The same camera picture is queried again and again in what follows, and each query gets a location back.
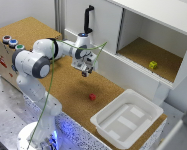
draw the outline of yellow sponge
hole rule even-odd
[[[150,62],[149,67],[152,69],[155,69],[157,67],[157,65],[158,65],[157,62],[152,61],[152,62]]]

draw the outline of drawer handle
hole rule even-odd
[[[85,24],[84,31],[86,34],[91,33],[93,30],[89,28],[89,12],[94,10],[94,7],[89,5],[89,8],[85,10]]]

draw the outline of green cable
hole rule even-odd
[[[43,115],[43,113],[44,113],[44,110],[45,110],[45,108],[46,108],[46,104],[47,104],[47,101],[48,101],[49,93],[50,93],[50,90],[51,90],[51,85],[52,85],[52,82],[53,82],[53,72],[54,72],[54,43],[52,43],[52,75],[51,75],[51,82],[50,82],[50,86],[49,86],[49,91],[48,91],[48,93],[47,93],[47,97],[46,97],[46,101],[45,101],[45,104],[44,104],[44,108],[43,108],[42,113],[41,113],[41,115],[40,115],[40,118],[39,118],[39,120],[38,120],[38,122],[37,122],[37,125],[35,126],[35,129],[34,129],[34,131],[33,131],[33,134],[32,134],[32,136],[31,136],[31,139],[30,139],[28,148],[29,148],[29,146],[30,146],[30,144],[31,144],[31,142],[32,142],[32,139],[33,139],[33,136],[34,136],[34,134],[35,134],[36,128],[37,128],[37,126],[38,126],[38,124],[39,124],[39,122],[40,122],[40,120],[41,120],[41,118],[42,118],[42,115]]]
[[[102,45],[100,45],[100,46],[97,46],[97,47],[94,47],[94,48],[86,49],[86,48],[75,47],[75,46],[73,46],[73,45],[71,45],[71,44],[68,44],[68,43],[62,41],[62,40],[57,40],[57,41],[62,42],[62,43],[65,43],[65,44],[67,44],[67,45],[69,45],[69,46],[71,46],[71,47],[73,47],[73,48],[77,48],[77,49],[81,49],[81,50],[95,50],[95,49],[98,49],[98,48],[101,47],[101,50],[99,51],[99,54],[97,55],[97,57],[96,57],[96,59],[95,59],[95,61],[94,61],[94,63],[93,63],[93,66],[95,65],[95,63],[96,63],[96,61],[97,61],[97,59],[98,59],[98,57],[99,57],[101,51],[103,50],[103,48],[104,48],[105,45],[107,44],[107,42],[105,42],[104,44],[102,44]],[[38,124],[39,124],[39,122],[40,122],[40,120],[41,120],[41,118],[42,118],[42,115],[43,115],[43,113],[44,113],[44,110],[45,110],[45,108],[46,108],[46,104],[47,104],[47,101],[48,101],[49,93],[50,93],[50,90],[51,90],[51,85],[52,85],[52,82],[53,82],[53,74],[54,74],[54,42],[52,43],[52,75],[51,75],[51,82],[50,82],[50,86],[49,86],[49,91],[48,91],[48,93],[47,93],[47,97],[46,97],[46,101],[45,101],[45,104],[44,104],[44,108],[43,108],[43,110],[42,110],[42,113],[41,113],[41,115],[40,115],[40,118],[39,118],[39,120],[38,120],[38,122],[37,122],[37,125],[35,126],[35,129],[34,129],[34,131],[33,131],[33,134],[32,134],[32,136],[31,136],[31,139],[30,139],[30,141],[29,141],[27,150],[29,149],[29,146],[30,146],[30,144],[31,144],[31,142],[32,142],[32,139],[33,139],[33,136],[34,136],[34,134],[35,134],[36,128],[37,128],[37,126],[38,126]]]

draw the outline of white plastic bin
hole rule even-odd
[[[129,149],[162,113],[162,108],[128,89],[90,120],[112,145]]]

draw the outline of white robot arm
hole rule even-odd
[[[73,60],[71,65],[74,68],[81,70],[83,77],[87,77],[92,70],[96,70],[98,67],[98,63],[96,61],[97,56],[94,53],[92,53],[90,50],[76,48],[90,48],[90,39],[87,34],[78,34],[77,41],[75,43],[68,40],[64,42],[59,42],[55,39],[38,40],[34,43],[32,52],[26,50],[17,50],[12,56],[13,65],[19,72],[17,77],[18,87],[23,92],[24,96],[31,99],[41,109],[43,109],[46,101],[46,90],[44,86],[37,80],[37,78],[44,78],[49,73],[50,60],[53,56],[53,43],[54,58],[58,59],[63,55],[71,56]],[[47,150],[48,147],[58,150],[57,144],[49,145],[42,143],[45,143],[46,141],[48,143],[49,139],[53,137],[53,133],[56,130],[55,116],[60,114],[61,111],[62,105],[59,101],[48,100],[44,114],[33,136],[30,147],[31,150]]]

